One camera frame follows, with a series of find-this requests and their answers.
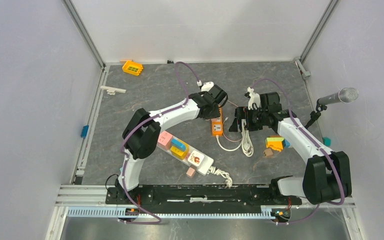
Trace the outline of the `orange power strip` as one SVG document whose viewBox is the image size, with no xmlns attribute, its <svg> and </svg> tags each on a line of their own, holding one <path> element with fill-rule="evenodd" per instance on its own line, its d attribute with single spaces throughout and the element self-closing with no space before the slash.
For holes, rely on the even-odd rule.
<svg viewBox="0 0 384 240">
<path fill-rule="evenodd" d="M 213 137 L 223 135 L 222 108 L 220 107 L 218 110 L 219 110 L 219 117 L 211 119 L 211 135 Z"/>
</svg>

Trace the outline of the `blue rounded adapter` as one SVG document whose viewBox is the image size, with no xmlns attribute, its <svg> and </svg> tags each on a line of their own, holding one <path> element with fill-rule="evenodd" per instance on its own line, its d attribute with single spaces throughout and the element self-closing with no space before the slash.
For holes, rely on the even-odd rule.
<svg viewBox="0 0 384 240">
<path fill-rule="evenodd" d="M 176 148 L 182 152 L 186 151 L 186 149 L 187 149 L 187 144 L 184 143 L 183 141 L 177 139 L 177 138 L 172 138 L 170 142 L 171 142 L 172 147 L 174 147 L 174 148 Z"/>
</svg>

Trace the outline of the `colourful toy block stack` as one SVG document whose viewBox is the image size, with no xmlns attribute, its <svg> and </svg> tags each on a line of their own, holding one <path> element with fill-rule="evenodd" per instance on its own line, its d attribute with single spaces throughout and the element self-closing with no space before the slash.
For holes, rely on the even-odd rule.
<svg viewBox="0 0 384 240">
<path fill-rule="evenodd" d="M 289 148 L 290 143 L 280 135 L 271 135 L 265 139 L 265 145 L 267 148 L 281 152 L 284 149 Z"/>
</svg>

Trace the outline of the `white cube adapter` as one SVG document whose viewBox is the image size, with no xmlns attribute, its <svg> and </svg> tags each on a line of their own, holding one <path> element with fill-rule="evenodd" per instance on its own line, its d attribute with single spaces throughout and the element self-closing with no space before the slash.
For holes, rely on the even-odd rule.
<svg viewBox="0 0 384 240">
<path fill-rule="evenodd" d="M 203 153 L 197 150 L 192 150 L 187 158 L 187 161 L 191 165 L 195 167 L 199 167 L 202 164 L 204 158 L 205 158 L 205 155 Z"/>
</svg>

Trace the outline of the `wooden letter cube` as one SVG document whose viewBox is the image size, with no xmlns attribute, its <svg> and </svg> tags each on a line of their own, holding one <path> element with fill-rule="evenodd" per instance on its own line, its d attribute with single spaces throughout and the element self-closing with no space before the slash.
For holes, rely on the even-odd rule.
<svg viewBox="0 0 384 240">
<path fill-rule="evenodd" d="M 267 148 L 263 151 L 263 155 L 266 157 L 266 158 L 272 158 L 275 154 L 273 152 L 273 150 L 271 148 Z"/>
</svg>

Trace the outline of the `yellow cube socket adapter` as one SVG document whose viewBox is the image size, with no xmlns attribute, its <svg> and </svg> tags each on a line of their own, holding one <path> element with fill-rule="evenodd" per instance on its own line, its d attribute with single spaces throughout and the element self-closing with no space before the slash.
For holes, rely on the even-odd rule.
<svg viewBox="0 0 384 240">
<path fill-rule="evenodd" d="M 178 150 L 177 148 L 174 148 L 174 147 L 172 147 L 171 146 L 171 148 L 170 148 L 170 153 L 175 157 L 175 158 L 177 158 L 177 159 L 179 159 L 179 160 L 184 160 L 185 158 L 186 158 L 186 156 L 187 156 L 187 154 L 189 153 L 189 150 L 190 150 L 190 148 L 189 148 L 189 145 L 187 144 L 187 147 L 186 147 L 186 151 L 180 151 L 180 150 Z"/>
</svg>

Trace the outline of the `pink cube socket adapter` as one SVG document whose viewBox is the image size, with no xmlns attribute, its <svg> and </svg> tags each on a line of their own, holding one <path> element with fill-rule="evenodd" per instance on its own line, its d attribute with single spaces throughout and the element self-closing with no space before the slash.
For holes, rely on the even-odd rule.
<svg viewBox="0 0 384 240">
<path fill-rule="evenodd" d="M 157 146 L 165 151 L 168 151 L 172 146 L 173 135 L 167 131 L 163 131 L 160 133 Z"/>
</svg>

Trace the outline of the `white multicolour power strip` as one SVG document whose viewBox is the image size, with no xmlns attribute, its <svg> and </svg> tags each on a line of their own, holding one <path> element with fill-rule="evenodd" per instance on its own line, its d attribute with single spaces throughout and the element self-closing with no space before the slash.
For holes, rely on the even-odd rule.
<svg viewBox="0 0 384 240">
<path fill-rule="evenodd" d="M 195 173 L 199 173 L 203 176 L 207 175 L 214 163 L 213 158 L 190 146 L 167 131 L 163 131 L 159 135 L 157 147 L 181 163 L 187 165 L 189 168 L 192 168 L 193 173 L 188 173 L 190 177 L 192 177 Z"/>
</svg>

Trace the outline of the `small pink plug adapter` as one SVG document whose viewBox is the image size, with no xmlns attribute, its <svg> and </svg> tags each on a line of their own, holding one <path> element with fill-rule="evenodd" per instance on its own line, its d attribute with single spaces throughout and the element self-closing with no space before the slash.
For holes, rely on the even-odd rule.
<svg viewBox="0 0 384 240">
<path fill-rule="evenodd" d="M 189 177 L 189 178 L 193 178 L 194 177 L 194 175 L 196 174 L 196 169 L 194 168 L 194 167 L 192 167 L 192 166 L 190 166 L 189 168 L 188 168 L 188 170 L 186 171 L 186 175 Z"/>
</svg>

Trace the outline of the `grey microphone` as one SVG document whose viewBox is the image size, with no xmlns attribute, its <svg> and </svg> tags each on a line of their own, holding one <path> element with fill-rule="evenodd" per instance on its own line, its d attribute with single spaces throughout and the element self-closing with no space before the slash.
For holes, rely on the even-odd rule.
<svg viewBox="0 0 384 240">
<path fill-rule="evenodd" d="M 337 103 L 351 103 L 359 97 L 359 91 L 354 87 L 345 87 L 339 90 L 337 93 L 330 94 L 328 96 L 321 97 L 317 100 L 317 103 L 321 106 L 327 106 Z"/>
</svg>

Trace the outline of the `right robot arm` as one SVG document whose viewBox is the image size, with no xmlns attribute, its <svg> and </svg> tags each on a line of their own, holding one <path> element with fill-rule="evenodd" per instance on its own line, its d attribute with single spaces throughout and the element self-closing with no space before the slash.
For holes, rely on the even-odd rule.
<svg viewBox="0 0 384 240">
<path fill-rule="evenodd" d="M 272 129 L 295 149 L 305 163 L 302 177 L 283 176 L 270 182 L 269 199 L 282 204 L 289 196 L 311 204 L 341 205 L 352 195 L 350 160 L 343 151 L 333 151 L 317 140 L 289 109 L 283 109 L 277 92 L 257 94 L 249 88 L 247 106 L 235 109 L 230 132 Z"/>
</svg>

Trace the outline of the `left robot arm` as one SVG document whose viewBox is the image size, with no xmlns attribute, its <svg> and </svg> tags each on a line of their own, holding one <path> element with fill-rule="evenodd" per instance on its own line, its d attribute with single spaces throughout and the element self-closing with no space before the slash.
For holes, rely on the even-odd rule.
<svg viewBox="0 0 384 240">
<path fill-rule="evenodd" d="M 135 188 L 139 186 L 144 160 L 155 151 L 159 135 L 163 131 L 189 120 L 218 118 L 219 107 L 224 106 L 227 99 L 228 94 L 215 84 L 166 108 L 153 111 L 138 109 L 122 134 L 120 152 L 124 155 L 124 161 L 118 177 L 119 199 L 125 204 L 136 200 Z"/>
</svg>

